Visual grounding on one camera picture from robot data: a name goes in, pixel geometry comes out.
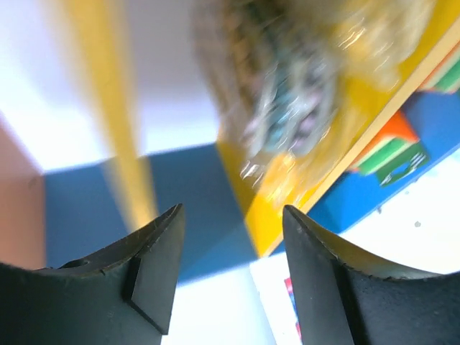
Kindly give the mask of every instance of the shelf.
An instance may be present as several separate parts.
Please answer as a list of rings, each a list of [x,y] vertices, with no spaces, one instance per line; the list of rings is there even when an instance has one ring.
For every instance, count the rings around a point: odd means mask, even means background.
[[[332,171],[300,202],[300,209],[307,213],[333,185],[367,143],[385,125],[391,116],[404,104],[409,96],[428,77],[449,51],[460,41],[460,2],[457,0],[437,1],[433,16],[423,34],[417,50],[400,64],[400,84],[390,92],[379,92],[369,84],[354,78],[346,81],[347,98],[354,108],[365,114],[361,135],[336,163]],[[282,206],[274,206],[256,193],[239,177],[244,161],[243,152],[238,151],[219,137],[219,150],[227,175],[231,181],[236,199],[244,214],[249,235],[259,256],[267,256],[282,241]]]

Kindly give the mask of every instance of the wooden edge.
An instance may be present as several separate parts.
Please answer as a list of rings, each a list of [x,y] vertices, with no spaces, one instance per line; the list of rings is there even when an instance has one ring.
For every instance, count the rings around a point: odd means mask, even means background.
[[[444,36],[435,44],[431,51],[415,68],[409,78],[401,85],[397,93],[388,101],[376,119],[369,125],[362,136],[355,142],[344,157],[337,163],[323,182],[316,188],[313,195],[300,208],[303,213],[309,212],[323,194],[332,186],[340,175],[353,162],[355,157],[377,135],[379,130],[391,119],[396,111],[412,95],[428,77],[433,69],[444,59],[460,40],[460,18],[451,25]]]

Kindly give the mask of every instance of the yellow strip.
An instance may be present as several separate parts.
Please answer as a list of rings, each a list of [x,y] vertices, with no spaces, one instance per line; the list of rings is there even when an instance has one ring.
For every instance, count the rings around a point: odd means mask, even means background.
[[[335,180],[353,162],[369,141],[385,125],[390,117],[404,104],[407,98],[426,79],[449,51],[460,40],[460,1],[438,0],[431,21],[422,36],[417,50],[400,65],[403,81],[399,88],[384,93],[373,89],[362,80],[350,78],[346,81],[346,98],[353,109],[365,116],[364,133],[360,133],[352,144],[344,146],[343,157],[333,170],[316,187],[305,193],[300,204],[308,212]],[[241,211],[245,216],[249,235],[259,256],[270,254],[282,241],[281,206],[274,207],[264,196],[255,193],[239,177],[244,153],[238,151],[219,136],[218,148],[226,173],[229,176]]]
[[[102,0],[62,3],[82,50],[104,129],[115,153],[111,182],[129,230],[135,231],[154,219],[157,212],[147,162],[137,157],[123,70],[126,65],[121,58],[121,31],[113,21],[114,9],[108,8],[110,1]]]

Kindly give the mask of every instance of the beige wall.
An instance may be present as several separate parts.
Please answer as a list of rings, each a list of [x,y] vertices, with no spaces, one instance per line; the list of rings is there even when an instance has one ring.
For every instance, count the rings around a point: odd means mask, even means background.
[[[44,196],[43,178],[0,119],[0,261],[45,266]]]

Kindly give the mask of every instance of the white floor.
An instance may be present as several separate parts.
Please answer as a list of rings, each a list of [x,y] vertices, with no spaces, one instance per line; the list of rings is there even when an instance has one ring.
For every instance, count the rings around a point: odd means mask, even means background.
[[[422,270],[460,270],[460,150],[342,236]]]

